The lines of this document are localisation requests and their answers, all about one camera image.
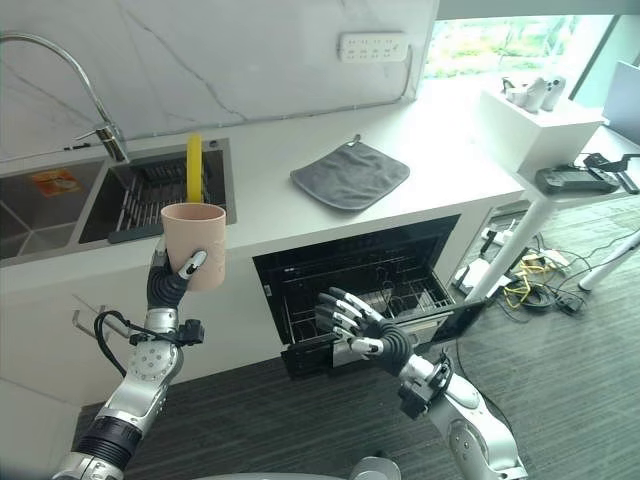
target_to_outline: white kitchen island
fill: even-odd
[[[187,294],[181,318],[203,321],[203,345],[185,349],[177,381],[279,355],[282,350],[252,257],[459,214],[435,266],[447,284],[493,208],[517,201],[523,188],[494,164],[469,134],[472,105],[425,93],[412,104],[285,119],[202,131],[227,139],[237,221],[227,230],[227,278],[210,293]],[[355,134],[404,162],[411,175],[360,213],[326,207],[302,192],[289,172],[331,152]],[[186,134],[135,140],[130,151],[186,144]],[[0,173],[78,159],[102,147],[2,165]],[[0,377],[74,405],[104,400],[119,381],[95,340],[72,326],[75,310],[89,328],[98,308],[142,323],[146,274],[157,239],[138,240],[0,269]],[[109,344],[126,358],[117,335]]]

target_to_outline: sink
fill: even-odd
[[[227,211],[234,223],[230,169],[222,142],[203,145],[203,200]],[[160,210],[186,201],[186,152],[148,153],[131,164],[111,167],[89,213],[80,243],[107,239],[120,243],[160,235]]]
[[[203,199],[235,223],[229,142],[203,142]],[[160,210],[186,200],[184,145],[0,178],[0,266],[162,234]]]
[[[0,259],[64,248],[102,162],[0,178]]]

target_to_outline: chrome faucet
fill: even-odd
[[[77,137],[76,140],[80,140],[82,138],[88,137],[89,135],[97,135],[104,148],[107,149],[107,152],[116,162],[129,162],[129,156],[127,154],[127,148],[125,146],[124,137],[122,136],[122,132],[116,125],[116,123],[111,119],[111,116],[107,112],[107,109],[104,107],[102,100],[98,97],[98,94],[93,89],[91,85],[91,81],[87,76],[84,69],[80,66],[75,58],[71,56],[69,52],[67,52],[60,45],[53,43],[46,38],[39,37],[38,35],[33,35],[31,33],[22,33],[22,32],[4,32],[0,33],[0,43],[3,42],[29,42],[35,43],[36,45],[40,45],[42,47],[48,48],[53,53],[62,58],[65,62],[67,62],[71,68],[78,74],[80,77],[80,81],[82,82],[82,86],[84,90],[87,92],[91,100],[93,100],[98,113],[104,120],[103,123],[100,123],[94,126],[94,131],[88,132],[80,137]]]

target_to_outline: marble backsplash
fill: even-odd
[[[415,96],[437,0],[2,0],[0,29],[66,48],[127,138]],[[343,32],[402,31],[404,62],[341,63]],[[0,161],[100,120],[48,50],[0,47]]]

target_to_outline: white box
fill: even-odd
[[[500,92],[484,90],[475,109],[476,140],[507,171],[533,181],[536,171],[573,163],[602,124],[597,109],[561,99],[532,114]]]

